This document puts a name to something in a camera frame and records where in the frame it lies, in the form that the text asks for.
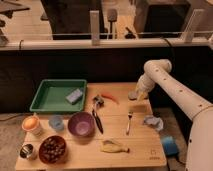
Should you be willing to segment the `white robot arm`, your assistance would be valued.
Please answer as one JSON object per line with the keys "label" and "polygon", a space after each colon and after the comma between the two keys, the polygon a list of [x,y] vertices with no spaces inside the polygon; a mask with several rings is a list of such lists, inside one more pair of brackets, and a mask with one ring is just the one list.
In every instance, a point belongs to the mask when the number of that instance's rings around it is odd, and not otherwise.
{"label": "white robot arm", "polygon": [[213,171],[213,103],[170,75],[168,59],[144,64],[136,92],[150,92],[158,84],[193,122],[188,142],[186,171]]}

